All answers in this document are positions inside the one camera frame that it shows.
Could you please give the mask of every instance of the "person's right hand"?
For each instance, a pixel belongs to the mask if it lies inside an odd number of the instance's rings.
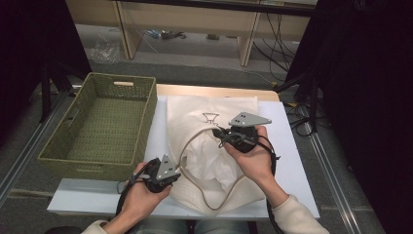
[[[256,126],[255,129],[259,136],[268,138],[267,129],[264,126]],[[259,137],[258,141],[271,148],[270,143],[263,137]],[[247,153],[240,152],[229,143],[225,143],[224,148],[237,161],[245,176],[255,183],[259,184],[267,179],[274,180],[271,172],[271,156],[263,147],[255,145]]]

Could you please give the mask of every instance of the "basket handle hole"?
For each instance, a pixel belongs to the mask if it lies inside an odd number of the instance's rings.
[[[115,81],[113,82],[113,84],[117,86],[133,86],[133,82],[126,82],[126,81]]]

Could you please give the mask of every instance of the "person's left hand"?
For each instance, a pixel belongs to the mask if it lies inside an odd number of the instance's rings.
[[[134,172],[139,172],[146,163],[137,165]],[[125,198],[121,212],[112,221],[103,226],[109,233],[125,233],[139,221],[149,216],[158,204],[168,197],[171,185],[160,193],[152,193],[143,182],[137,182],[131,187]]]
[[[138,164],[134,172],[139,172],[145,165],[146,163]],[[168,186],[160,193],[152,193],[143,182],[137,182],[131,187],[121,213],[140,216],[141,219],[144,219],[155,210],[162,200],[168,197],[170,189],[171,186]]]

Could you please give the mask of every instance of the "wooden cabinet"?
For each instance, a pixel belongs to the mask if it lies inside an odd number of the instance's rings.
[[[298,2],[285,4],[295,4],[297,8],[315,6],[311,0]],[[237,36],[243,66],[248,64],[254,38],[275,38],[266,14],[103,0],[66,0],[66,3],[75,23],[118,26],[127,59],[133,59],[145,29]],[[272,25],[279,24],[276,16],[270,16],[270,20]],[[300,41],[308,21],[306,17],[283,16],[282,40]]]

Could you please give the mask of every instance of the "drawing on bag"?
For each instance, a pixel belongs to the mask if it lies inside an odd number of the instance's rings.
[[[212,124],[212,125],[218,125],[215,124],[215,119],[218,117],[219,114],[216,113],[203,113],[203,115],[206,117],[206,123]]]

